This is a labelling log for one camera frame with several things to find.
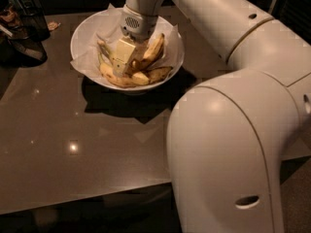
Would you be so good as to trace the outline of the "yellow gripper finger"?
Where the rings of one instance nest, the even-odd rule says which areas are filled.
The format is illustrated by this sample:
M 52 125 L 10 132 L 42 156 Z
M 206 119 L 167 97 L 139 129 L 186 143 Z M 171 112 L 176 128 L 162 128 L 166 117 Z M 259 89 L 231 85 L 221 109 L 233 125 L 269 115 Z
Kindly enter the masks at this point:
M 122 77 L 126 73 L 135 52 L 135 42 L 129 37 L 122 37 L 117 41 L 113 57 L 113 69 L 116 76 Z

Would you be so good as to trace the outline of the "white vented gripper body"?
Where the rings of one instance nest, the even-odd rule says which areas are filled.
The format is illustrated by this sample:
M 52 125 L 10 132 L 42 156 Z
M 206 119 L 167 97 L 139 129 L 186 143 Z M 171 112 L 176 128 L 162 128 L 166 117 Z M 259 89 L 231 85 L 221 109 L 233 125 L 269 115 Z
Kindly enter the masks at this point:
M 121 11 L 121 32 L 133 41 L 143 43 L 155 32 L 157 19 L 158 16 L 144 16 L 124 6 Z

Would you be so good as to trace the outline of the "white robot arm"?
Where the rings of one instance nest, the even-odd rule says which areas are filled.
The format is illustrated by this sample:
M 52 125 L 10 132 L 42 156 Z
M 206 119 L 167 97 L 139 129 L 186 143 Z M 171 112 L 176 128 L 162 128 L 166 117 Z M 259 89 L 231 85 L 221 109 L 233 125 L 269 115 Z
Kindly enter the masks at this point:
M 150 37 L 163 0 L 126 0 Z M 247 0 L 172 0 L 230 68 L 173 109 L 167 156 L 184 233 L 284 233 L 280 166 L 310 125 L 311 47 Z

